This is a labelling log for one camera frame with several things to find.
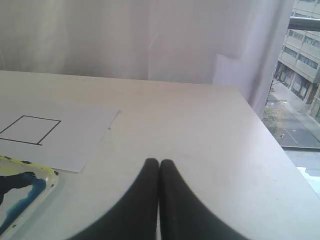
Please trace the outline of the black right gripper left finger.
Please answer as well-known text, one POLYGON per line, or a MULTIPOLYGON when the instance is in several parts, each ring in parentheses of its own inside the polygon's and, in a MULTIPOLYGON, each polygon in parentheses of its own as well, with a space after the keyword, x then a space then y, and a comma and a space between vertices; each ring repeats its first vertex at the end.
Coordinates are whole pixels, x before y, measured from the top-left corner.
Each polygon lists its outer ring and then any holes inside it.
POLYGON ((158 219, 159 162, 145 160, 119 201, 71 240, 155 240, 158 219))

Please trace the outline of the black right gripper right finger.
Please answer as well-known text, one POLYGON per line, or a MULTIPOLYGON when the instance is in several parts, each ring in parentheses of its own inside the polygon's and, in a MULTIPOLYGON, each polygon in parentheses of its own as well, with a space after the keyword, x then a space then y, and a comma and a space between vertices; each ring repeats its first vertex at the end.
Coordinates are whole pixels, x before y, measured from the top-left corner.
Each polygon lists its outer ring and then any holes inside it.
POLYGON ((163 240, 246 239, 197 198, 170 159, 160 163, 158 191, 163 240))

